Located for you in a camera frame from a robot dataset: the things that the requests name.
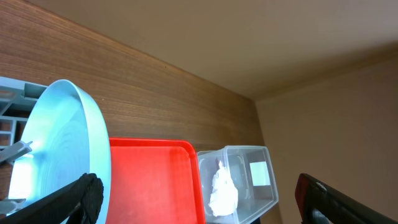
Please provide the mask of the light blue plate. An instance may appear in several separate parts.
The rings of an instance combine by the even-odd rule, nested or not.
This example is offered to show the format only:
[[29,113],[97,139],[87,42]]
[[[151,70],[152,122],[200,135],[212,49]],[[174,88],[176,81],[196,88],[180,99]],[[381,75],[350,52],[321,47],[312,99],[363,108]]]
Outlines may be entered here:
[[28,206],[84,173],[104,186],[98,223],[105,223],[111,190],[111,153],[103,115],[96,101],[69,80],[49,85],[37,100],[21,140],[30,153],[15,160],[9,199]]

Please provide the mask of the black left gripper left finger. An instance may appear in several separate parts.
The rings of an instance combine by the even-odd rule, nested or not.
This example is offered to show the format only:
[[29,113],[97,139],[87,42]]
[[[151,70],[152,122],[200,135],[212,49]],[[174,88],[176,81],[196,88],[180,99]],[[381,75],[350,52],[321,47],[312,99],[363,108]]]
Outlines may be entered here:
[[96,174],[84,173],[76,181],[1,219],[1,224],[95,224],[104,200],[104,187]]

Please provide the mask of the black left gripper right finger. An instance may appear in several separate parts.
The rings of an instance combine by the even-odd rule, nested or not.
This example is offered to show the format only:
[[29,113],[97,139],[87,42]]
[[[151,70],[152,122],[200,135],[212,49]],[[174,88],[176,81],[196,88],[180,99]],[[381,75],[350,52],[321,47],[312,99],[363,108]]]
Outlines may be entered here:
[[303,224],[395,224],[393,219],[308,174],[299,175],[295,199]]

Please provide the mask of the white napkin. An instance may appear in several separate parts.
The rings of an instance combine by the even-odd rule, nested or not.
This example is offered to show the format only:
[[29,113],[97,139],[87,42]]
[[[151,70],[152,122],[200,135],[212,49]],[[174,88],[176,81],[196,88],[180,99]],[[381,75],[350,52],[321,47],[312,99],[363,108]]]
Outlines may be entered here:
[[238,206],[238,190],[231,175],[221,160],[217,160],[218,170],[212,179],[212,192],[208,206],[214,217],[227,216]]

